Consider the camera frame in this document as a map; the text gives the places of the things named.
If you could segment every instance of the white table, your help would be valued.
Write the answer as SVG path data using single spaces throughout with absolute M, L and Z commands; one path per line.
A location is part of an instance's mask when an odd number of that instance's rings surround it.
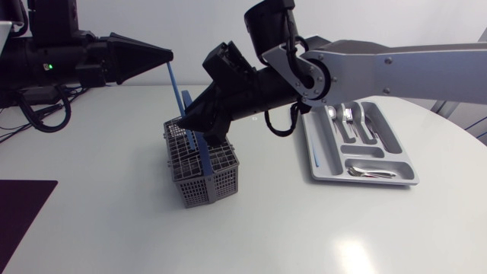
M 374 100 L 418 186 L 315 181 L 301 121 L 279 138 L 259 114 L 228 135 L 239 193 L 184 209 L 162 136 L 178 116 L 171 87 L 93 90 L 61 132 L 0 145 L 2 179 L 59 181 L 5 273 L 487 273 L 487 148 L 414 104 Z

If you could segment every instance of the white wall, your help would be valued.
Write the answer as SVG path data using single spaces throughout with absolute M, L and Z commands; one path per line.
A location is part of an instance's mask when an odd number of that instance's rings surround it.
M 78 0 L 79 24 L 98 36 L 110 31 L 172 49 L 179 84 L 208 84 L 201 66 L 220 42 L 233 40 L 257 68 L 244 13 L 258 0 Z M 476 42 L 487 27 L 487 2 L 473 0 L 295 0 L 301 36 L 407 46 Z M 169 84 L 156 68 L 126 84 Z

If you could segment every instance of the black cable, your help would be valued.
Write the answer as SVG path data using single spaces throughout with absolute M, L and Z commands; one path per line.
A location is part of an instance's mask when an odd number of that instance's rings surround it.
M 307 45 L 307 42 L 303 37 L 296 35 L 296 40 L 298 40 L 301 43 L 301 45 L 303 45 L 305 52 L 310 50 L 310 47 Z
M 20 2 L 20 5 L 21 5 L 22 18 L 24 19 L 24 26 L 22 26 L 21 29 L 18 30 L 18 32 L 11 32 L 8 35 L 9 38 L 12 38 L 12 37 L 21 37 L 29 29 L 29 17 L 27 16 L 27 12 L 25 11 L 24 4 L 22 3 L 22 0 L 18 0 L 18 1 Z
M 64 93 L 63 90 L 61 90 L 60 87 L 56 87 L 56 90 L 58 91 L 58 94 L 61 97 L 62 102 L 64 103 L 64 109 L 65 109 L 65 113 L 66 113 L 64 120 L 57 126 L 46 126 L 46 125 L 44 125 L 43 121 L 40 119 L 40 116 L 32 110 L 32 107 L 29 105 L 28 102 L 26 102 L 26 100 L 22 94 L 19 94 L 15 98 L 18 106 L 21 108 L 22 112 L 24 113 L 25 118 L 27 118 L 29 123 L 34 128 L 36 128 L 37 130 L 39 130 L 41 132 L 46 132 L 46 133 L 57 132 L 57 131 L 63 129 L 69 123 L 69 120 L 71 119 L 71 104 L 70 104 L 68 98 L 66 97 L 66 94 Z
M 286 56 L 288 57 L 288 64 L 289 68 L 291 69 L 292 73 L 303 83 L 306 88 L 311 88 L 313 86 L 313 79 L 303 73 L 298 64 L 298 58 L 296 57 L 296 52 L 298 49 L 296 48 L 296 36 L 294 35 L 294 22 L 291 21 L 291 16 L 289 12 L 286 12 L 285 17 L 286 21 L 288 22 L 288 32 L 289 32 L 289 39 L 286 42 Z M 298 37 L 300 42 L 304 42 L 304 48 L 308 48 L 306 41 L 303 37 Z
M 76 95 L 73 96 L 73 98 L 71 100 L 69 100 L 69 103 L 72 103 L 74 100 L 76 100 L 82 94 L 85 94 L 87 91 L 89 91 L 89 88 L 81 89 L 80 92 L 78 92 Z M 60 111 L 62 109 L 62 105 L 59 105 L 59 106 L 61 106 L 61 107 L 54 107 L 53 108 L 53 106 L 49 106 L 49 107 L 43 108 L 42 110 L 38 110 L 36 113 L 38 113 L 40 115 L 40 119 L 44 119 L 44 118 L 48 117 L 49 115 L 52 115 L 52 114 Z M 53 111 L 50 113 L 44 113 L 46 111 L 46 109 L 51 109 Z M 0 138 L 4 137 L 3 139 L 0 139 L 0 144 L 7 141 L 8 139 L 13 137 L 14 135 L 18 134 L 19 132 L 23 132 L 24 130 L 29 129 L 30 127 L 32 127 L 32 125 L 27 123 L 25 125 L 16 127 L 18 129 L 14 132 L 9 132 L 7 134 L 0 135 Z
M 275 129 L 272 126 L 269 118 L 269 111 L 266 110 L 266 112 L 264 113 L 264 117 L 266 118 L 266 125 L 272 133 L 276 134 L 279 137 L 286 137 L 293 133 L 294 129 L 296 128 L 296 123 L 298 122 L 298 114 L 299 114 L 298 103 L 292 104 L 289 112 L 291 114 L 291 128 L 285 131 L 281 131 Z

